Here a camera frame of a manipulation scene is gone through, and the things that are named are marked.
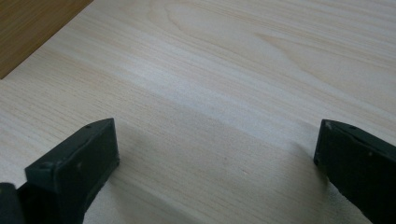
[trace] black plastic piece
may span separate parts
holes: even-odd
[[[14,202],[10,204],[16,206],[12,209],[16,213],[3,214],[3,206],[7,205],[0,201],[0,220],[14,214],[19,217],[1,223],[82,223],[96,194],[119,163],[114,119],[96,121],[81,128],[26,167],[27,182],[18,189],[17,195],[15,190],[8,190],[10,186],[0,185],[8,188],[7,195]]]
[[[314,163],[373,223],[396,223],[396,147],[324,119]]]

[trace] wood grain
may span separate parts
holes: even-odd
[[[317,171],[321,119],[396,145],[393,1],[95,0],[0,81],[0,175],[114,117],[85,223],[370,223]]]
[[[0,78],[38,49],[92,0],[1,0]]]

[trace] light wood surface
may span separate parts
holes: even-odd
[[[95,0],[0,81],[1,181],[114,117],[85,223],[370,223],[312,162],[321,119],[396,145],[393,0]]]
[[[0,0],[0,78],[5,77],[92,0]]]

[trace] wooden table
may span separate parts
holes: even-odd
[[[321,119],[396,145],[393,0],[94,0],[0,81],[1,181],[116,120],[84,223],[369,223],[312,162]]]

